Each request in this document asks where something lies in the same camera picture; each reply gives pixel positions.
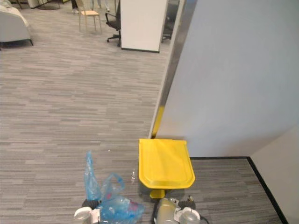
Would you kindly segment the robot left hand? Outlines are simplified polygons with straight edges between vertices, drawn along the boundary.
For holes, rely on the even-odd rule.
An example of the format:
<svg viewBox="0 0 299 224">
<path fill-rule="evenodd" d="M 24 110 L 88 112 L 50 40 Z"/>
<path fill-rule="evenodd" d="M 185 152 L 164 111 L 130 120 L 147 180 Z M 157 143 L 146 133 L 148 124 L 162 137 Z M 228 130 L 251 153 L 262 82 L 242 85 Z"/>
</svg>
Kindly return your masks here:
<svg viewBox="0 0 299 224">
<path fill-rule="evenodd" d="M 86 200 L 83 201 L 81 207 L 82 208 L 83 207 L 89 207 L 93 210 L 93 209 L 98 208 L 100 206 L 101 202 L 102 202 L 101 200 L 87 200 L 86 199 Z"/>
</svg>

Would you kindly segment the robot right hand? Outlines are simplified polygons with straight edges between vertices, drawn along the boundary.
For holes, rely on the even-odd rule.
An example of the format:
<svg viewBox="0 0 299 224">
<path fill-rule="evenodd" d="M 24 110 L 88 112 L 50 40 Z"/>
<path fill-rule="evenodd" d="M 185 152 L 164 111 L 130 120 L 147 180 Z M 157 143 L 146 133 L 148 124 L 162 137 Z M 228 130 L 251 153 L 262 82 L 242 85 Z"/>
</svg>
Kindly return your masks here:
<svg viewBox="0 0 299 224">
<path fill-rule="evenodd" d="M 185 200 L 185 201 L 183 201 L 183 200 L 179 201 L 178 202 L 178 206 L 181 209 L 186 208 L 186 207 L 191 208 L 192 210 L 196 209 L 195 201 L 194 201 L 194 199 L 193 199 L 193 197 L 191 195 L 189 195 L 187 197 L 187 200 Z"/>
</svg>

